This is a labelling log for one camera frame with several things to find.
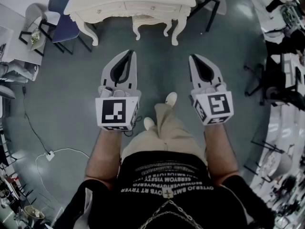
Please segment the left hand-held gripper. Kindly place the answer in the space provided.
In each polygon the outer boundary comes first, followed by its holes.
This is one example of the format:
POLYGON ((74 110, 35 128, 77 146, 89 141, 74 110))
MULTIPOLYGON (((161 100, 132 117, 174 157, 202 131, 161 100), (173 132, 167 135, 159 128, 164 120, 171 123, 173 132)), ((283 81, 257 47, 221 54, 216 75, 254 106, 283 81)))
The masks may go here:
POLYGON ((95 99, 97 126, 106 131, 131 131, 142 95, 134 90, 137 87, 136 52, 126 50, 116 55, 104 67, 101 85, 100 96, 95 99))

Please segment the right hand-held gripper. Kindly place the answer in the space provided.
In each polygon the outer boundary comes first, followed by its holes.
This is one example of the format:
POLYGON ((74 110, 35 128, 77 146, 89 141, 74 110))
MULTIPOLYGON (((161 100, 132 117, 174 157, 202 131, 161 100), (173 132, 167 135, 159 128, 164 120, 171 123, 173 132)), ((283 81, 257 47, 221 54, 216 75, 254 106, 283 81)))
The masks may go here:
POLYGON ((234 115, 233 99, 226 84, 222 83, 220 69, 198 54, 189 56, 189 69, 194 87, 191 91, 192 106, 202 124, 208 126, 227 122, 234 115))

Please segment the person's right forearm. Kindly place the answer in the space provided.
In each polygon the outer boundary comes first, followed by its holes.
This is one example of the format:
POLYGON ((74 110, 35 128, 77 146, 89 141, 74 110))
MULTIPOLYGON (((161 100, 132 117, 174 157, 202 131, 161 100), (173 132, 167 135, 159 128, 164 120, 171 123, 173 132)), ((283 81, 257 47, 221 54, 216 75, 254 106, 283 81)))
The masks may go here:
POLYGON ((238 163, 223 124, 208 125, 204 130, 206 160, 212 181, 222 184, 239 174, 238 163))

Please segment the person's left forearm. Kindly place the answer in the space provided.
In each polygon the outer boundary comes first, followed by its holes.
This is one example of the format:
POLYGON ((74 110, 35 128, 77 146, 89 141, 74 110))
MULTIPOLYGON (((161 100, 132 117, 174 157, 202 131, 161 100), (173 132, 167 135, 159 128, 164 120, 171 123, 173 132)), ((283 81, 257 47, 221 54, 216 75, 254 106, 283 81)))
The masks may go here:
POLYGON ((111 189, 119 172, 121 144, 121 132, 101 130, 85 169, 85 179, 98 180, 111 189))

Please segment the person's right white shoe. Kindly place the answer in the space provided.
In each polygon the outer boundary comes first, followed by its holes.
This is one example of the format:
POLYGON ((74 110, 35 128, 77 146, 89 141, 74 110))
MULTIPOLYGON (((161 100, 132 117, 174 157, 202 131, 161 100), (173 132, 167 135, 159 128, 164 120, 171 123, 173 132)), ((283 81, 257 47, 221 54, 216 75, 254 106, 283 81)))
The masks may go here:
POLYGON ((165 99, 165 104, 173 108, 176 104, 177 101, 177 93, 176 92, 171 92, 167 95, 165 99))

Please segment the person's white shoe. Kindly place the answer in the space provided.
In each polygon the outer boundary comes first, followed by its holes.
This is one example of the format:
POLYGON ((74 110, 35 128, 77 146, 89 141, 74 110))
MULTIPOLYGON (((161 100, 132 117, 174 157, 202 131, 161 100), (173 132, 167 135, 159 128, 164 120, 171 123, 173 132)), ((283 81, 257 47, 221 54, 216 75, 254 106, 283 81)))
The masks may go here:
POLYGON ((177 93, 176 92, 171 92, 167 95, 165 99, 165 104, 173 108, 176 104, 177 101, 177 93))
POLYGON ((145 117, 143 120, 143 124, 146 130, 149 130, 150 128, 155 126, 154 121, 150 117, 145 117))

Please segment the person's left white shoe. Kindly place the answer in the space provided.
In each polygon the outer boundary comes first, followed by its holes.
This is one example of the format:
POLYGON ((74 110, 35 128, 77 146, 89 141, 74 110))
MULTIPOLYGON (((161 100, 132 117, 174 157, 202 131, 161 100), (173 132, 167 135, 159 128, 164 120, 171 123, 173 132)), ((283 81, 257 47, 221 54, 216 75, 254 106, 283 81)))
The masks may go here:
POLYGON ((149 130, 150 128, 155 126, 154 121, 150 117, 145 117, 143 120, 143 124, 146 130, 149 130))

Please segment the cream carved stool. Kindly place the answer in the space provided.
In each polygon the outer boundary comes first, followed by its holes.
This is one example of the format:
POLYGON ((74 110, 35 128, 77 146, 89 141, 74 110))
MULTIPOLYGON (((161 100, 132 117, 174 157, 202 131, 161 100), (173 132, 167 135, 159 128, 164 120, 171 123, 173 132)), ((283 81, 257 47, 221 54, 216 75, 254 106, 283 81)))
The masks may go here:
POLYGON ((148 15, 132 16, 132 29, 136 35, 136 40, 138 41, 141 38, 139 27, 142 25, 156 25, 160 23, 164 23, 166 25, 163 34, 165 37, 168 37, 168 31, 172 27, 172 20, 160 20, 148 15))

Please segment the person's beige trousers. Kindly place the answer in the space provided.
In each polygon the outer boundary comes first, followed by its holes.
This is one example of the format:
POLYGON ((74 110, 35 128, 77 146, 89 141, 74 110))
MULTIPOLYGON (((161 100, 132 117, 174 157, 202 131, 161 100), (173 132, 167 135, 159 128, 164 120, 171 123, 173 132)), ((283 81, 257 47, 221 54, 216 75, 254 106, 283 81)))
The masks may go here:
POLYGON ((122 160, 142 151, 169 151, 195 155, 207 165, 204 151, 174 115, 173 108, 159 103, 155 105, 155 111, 157 124, 131 140, 122 152, 122 160))

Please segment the dark blue chair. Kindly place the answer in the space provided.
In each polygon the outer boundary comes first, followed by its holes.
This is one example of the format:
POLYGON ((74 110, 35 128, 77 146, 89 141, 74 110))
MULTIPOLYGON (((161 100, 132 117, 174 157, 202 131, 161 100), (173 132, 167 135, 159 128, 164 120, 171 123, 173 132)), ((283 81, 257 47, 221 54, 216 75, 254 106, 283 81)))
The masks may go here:
POLYGON ((48 10, 60 14, 60 18, 53 34, 52 42, 60 43, 77 38, 89 52, 92 52, 89 46, 87 46, 87 44, 79 36, 80 30, 76 22, 72 21, 69 15, 64 14, 64 10, 68 2, 69 0, 49 0, 48 10))

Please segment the white flower bunch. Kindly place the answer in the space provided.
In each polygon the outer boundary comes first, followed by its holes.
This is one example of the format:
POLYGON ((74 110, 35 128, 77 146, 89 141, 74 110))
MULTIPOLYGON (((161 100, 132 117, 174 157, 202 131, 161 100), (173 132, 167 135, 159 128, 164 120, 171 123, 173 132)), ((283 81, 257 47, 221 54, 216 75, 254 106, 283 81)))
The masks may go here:
POLYGON ((36 44, 41 38, 41 34, 40 34, 40 31, 39 30, 35 30, 31 36, 30 36, 30 41, 31 41, 31 44, 34 45, 36 44))

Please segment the white side table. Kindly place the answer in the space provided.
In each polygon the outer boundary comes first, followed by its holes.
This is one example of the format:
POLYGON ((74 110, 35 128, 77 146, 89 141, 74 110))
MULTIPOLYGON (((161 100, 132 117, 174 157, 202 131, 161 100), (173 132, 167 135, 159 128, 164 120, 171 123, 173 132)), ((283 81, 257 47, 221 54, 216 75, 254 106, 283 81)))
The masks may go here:
POLYGON ((24 22, 23 16, 0 4, 0 46, 6 45, 2 61, 19 60, 40 65, 42 56, 28 51, 27 45, 19 40, 24 22))

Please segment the person's black printed shirt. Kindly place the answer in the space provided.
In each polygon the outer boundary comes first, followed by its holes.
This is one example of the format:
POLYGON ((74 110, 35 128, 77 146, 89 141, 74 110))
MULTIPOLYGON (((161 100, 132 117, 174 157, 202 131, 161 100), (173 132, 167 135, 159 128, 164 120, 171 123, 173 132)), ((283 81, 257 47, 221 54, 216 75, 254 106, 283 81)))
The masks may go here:
POLYGON ((87 229, 273 229, 275 217, 240 176, 216 186, 205 164, 191 154, 149 151, 124 159, 113 190, 81 183, 54 229, 73 229, 92 206, 87 229))

